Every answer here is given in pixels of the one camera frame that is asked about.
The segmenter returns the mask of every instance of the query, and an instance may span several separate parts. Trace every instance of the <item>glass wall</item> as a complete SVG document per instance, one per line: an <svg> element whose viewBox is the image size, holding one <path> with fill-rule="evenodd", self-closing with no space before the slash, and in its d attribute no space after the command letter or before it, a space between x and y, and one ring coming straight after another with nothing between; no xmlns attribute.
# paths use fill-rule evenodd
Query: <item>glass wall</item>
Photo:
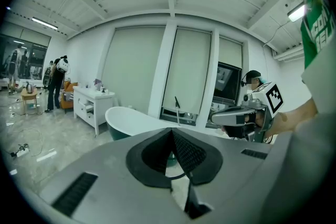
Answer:
<svg viewBox="0 0 336 224"><path fill-rule="evenodd" d="M43 76L44 58L47 47L19 38L0 35L0 79L8 78L8 67L14 50L19 48L17 75L20 79L40 80Z"/></svg>

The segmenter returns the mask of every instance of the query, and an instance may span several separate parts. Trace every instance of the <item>green shirt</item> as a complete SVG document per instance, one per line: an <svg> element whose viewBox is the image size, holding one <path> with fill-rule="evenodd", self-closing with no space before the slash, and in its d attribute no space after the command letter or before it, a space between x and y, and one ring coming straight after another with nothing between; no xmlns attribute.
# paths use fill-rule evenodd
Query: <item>green shirt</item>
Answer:
<svg viewBox="0 0 336 224"><path fill-rule="evenodd" d="M304 0L301 33L306 68L326 45L336 42L335 21L326 0Z"/></svg>

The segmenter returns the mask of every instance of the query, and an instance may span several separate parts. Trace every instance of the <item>vent grille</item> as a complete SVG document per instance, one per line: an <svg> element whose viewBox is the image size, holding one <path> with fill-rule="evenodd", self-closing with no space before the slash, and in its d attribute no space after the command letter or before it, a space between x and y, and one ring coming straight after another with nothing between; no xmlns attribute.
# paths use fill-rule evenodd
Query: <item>vent grille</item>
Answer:
<svg viewBox="0 0 336 224"><path fill-rule="evenodd" d="M53 203L53 207L70 217L97 178L96 175L81 174Z"/></svg>
<svg viewBox="0 0 336 224"><path fill-rule="evenodd" d="M253 150L248 150L247 148L242 151L242 154L245 154L247 156L251 156L254 158L258 159L266 159L267 153L260 152L260 151L253 151Z"/></svg>

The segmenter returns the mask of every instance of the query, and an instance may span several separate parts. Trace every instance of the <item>fluorescent light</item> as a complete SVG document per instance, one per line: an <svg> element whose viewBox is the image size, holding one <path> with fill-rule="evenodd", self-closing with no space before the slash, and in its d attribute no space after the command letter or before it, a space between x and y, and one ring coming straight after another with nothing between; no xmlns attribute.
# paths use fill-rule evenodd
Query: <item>fluorescent light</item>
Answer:
<svg viewBox="0 0 336 224"><path fill-rule="evenodd" d="M292 22L295 22L296 20L303 17L305 13L306 13L306 6L302 2L300 3L300 5L292 9L287 15Z"/></svg>
<svg viewBox="0 0 336 224"><path fill-rule="evenodd" d="M40 20L40 19L37 19L37 18L35 18L35 17L33 17L32 20L35 21L35 22L37 22L37 23L39 23L39 24L48 26L48 27L50 27L50 28L52 28L52 29L55 29L55 30L58 29L57 26L55 26L55 25L51 25L51 24L49 24L49 23L47 23L47 22L45 22L45 21L42 21L42 20Z"/></svg>

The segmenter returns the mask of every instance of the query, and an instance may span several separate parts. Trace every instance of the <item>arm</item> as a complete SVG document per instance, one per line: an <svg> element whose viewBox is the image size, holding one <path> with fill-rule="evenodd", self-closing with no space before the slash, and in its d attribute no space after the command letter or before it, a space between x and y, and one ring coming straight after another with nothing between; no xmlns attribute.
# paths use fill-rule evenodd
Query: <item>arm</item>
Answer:
<svg viewBox="0 0 336 224"><path fill-rule="evenodd" d="M302 106L289 112L279 112L275 117L272 127L266 132L265 138L286 131L294 131L299 123L311 119L317 114L317 108L313 99L309 99Z"/></svg>

